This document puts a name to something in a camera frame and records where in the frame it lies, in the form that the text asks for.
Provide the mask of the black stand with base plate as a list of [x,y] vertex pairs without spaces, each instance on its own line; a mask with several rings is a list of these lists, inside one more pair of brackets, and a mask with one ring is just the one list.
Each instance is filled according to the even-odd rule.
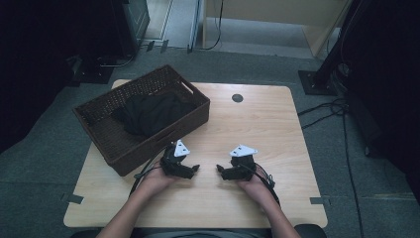
[[352,0],[343,10],[344,17],[340,19],[342,24],[337,42],[327,54],[320,68],[316,71],[299,70],[298,76],[303,86],[304,92],[309,95],[336,95],[337,90],[334,86],[331,75],[336,67],[343,60],[343,44],[346,34],[351,28],[354,18],[357,15],[363,0]]

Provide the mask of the white metal rail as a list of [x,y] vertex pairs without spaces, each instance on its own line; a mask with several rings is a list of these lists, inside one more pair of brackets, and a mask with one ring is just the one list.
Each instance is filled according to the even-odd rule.
[[187,53],[191,54],[194,50],[197,34],[198,34],[198,25],[200,21],[202,0],[195,0],[194,11],[192,16],[192,23],[189,35],[189,41],[187,44]]

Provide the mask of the person's grey-blue shirt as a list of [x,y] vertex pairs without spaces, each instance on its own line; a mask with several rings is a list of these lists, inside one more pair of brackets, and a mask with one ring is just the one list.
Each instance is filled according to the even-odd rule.
[[268,228],[135,228],[130,238],[271,238]]

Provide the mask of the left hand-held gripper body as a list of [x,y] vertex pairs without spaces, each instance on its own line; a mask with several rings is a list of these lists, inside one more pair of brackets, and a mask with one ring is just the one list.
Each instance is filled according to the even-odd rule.
[[177,140],[166,147],[159,164],[168,176],[191,179],[195,175],[195,173],[191,172],[192,168],[181,163],[189,154],[190,151],[182,141]]

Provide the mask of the brown woven basket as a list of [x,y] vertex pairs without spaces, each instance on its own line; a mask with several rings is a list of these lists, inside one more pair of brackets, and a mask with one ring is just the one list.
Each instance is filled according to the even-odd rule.
[[[122,109],[132,96],[164,93],[172,93],[181,102],[190,103],[195,108],[150,136],[127,132],[124,123],[113,116],[113,112]],[[207,96],[171,66],[164,65],[75,107],[73,112],[108,166],[124,177],[167,145],[206,123],[209,107]]]

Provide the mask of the black pants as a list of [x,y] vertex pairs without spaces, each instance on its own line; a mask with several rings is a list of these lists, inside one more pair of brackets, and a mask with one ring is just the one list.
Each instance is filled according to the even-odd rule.
[[192,112],[196,105],[183,102],[172,92],[161,95],[134,95],[111,116],[132,135],[150,137]]

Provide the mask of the black curtain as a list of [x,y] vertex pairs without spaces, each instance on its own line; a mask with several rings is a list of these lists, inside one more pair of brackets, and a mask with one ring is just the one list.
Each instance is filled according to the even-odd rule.
[[72,83],[72,59],[100,68],[112,17],[112,0],[0,0],[0,154]]
[[420,204],[420,0],[361,0],[343,59],[367,153],[400,169]]

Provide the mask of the person's right hand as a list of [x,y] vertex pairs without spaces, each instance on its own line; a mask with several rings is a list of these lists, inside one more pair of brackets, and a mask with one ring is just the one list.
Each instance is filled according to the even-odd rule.
[[265,172],[261,167],[257,167],[256,174],[250,180],[237,180],[236,184],[263,210],[267,210],[276,207],[277,202],[264,184],[266,181]]

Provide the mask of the person's left hand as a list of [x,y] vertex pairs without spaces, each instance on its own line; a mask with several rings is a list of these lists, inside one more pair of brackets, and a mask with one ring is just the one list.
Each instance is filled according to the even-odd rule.
[[139,194],[141,197],[151,198],[176,181],[178,181],[178,177],[166,175],[161,166],[155,164],[144,176],[135,194]]

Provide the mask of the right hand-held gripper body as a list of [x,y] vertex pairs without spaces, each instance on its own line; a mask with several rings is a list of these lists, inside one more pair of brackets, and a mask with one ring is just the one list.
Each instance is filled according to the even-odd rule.
[[245,145],[239,145],[230,152],[231,167],[225,169],[221,174],[224,180],[250,180],[257,170],[257,164],[254,160],[254,154],[257,149]]

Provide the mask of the dark cabinet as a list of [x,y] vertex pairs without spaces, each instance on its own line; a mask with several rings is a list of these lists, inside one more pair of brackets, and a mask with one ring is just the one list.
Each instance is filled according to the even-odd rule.
[[150,23],[147,0],[111,0],[121,56],[135,56]]

